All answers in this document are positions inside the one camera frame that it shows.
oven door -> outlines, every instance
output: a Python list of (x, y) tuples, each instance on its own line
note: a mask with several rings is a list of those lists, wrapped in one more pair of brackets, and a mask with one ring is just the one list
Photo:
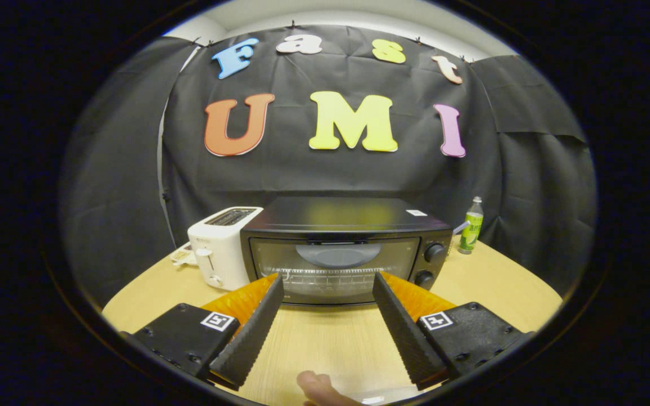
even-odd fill
[(407, 280), (418, 237), (365, 242), (312, 242), (251, 237), (257, 277), (280, 273), (283, 303), (370, 303), (375, 272)]

white toaster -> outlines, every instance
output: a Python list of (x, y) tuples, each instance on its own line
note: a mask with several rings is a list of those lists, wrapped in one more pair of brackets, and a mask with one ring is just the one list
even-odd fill
[(187, 230), (192, 252), (208, 285), (235, 290), (250, 283), (242, 258), (240, 229), (261, 211), (245, 206), (224, 209)]

yellow letter m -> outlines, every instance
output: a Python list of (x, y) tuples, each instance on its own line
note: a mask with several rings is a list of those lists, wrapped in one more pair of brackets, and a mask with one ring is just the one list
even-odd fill
[(398, 143), (390, 130), (389, 109), (393, 102), (389, 98), (369, 95), (357, 112), (350, 108), (338, 92), (315, 92), (310, 95), (310, 99), (318, 103), (318, 123), (315, 136), (310, 138), (310, 148), (337, 149), (340, 146), (340, 140), (335, 137), (334, 126), (337, 126), (345, 144), (353, 149), (367, 126), (364, 149), (382, 152), (398, 149)]

pink letter i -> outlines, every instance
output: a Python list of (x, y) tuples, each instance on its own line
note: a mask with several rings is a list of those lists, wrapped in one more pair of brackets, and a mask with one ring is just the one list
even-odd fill
[(443, 124), (443, 145), (441, 152), (449, 157), (464, 157), (465, 148), (460, 143), (460, 131), (458, 130), (458, 116), (460, 113), (449, 105), (434, 104), (434, 108), (441, 115)]

blue letter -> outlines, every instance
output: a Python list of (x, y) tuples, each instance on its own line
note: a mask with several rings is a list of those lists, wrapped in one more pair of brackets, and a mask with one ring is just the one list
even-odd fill
[(243, 61), (240, 58), (249, 58), (252, 56), (253, 51), (250, 45), (255, 45), (258, 42), (260, 40), (257, 38), (245, 39), (241, 43), (234, 44), (234, 46), (230, 46), (230, 48), (214, 54), (212, 59), (217, 59), (219, 67), (222, 68), (222, 72), (219, 73), (218, 77), (225, 79), (225, 77), (245, 69), (250, 64), (250, 61)]

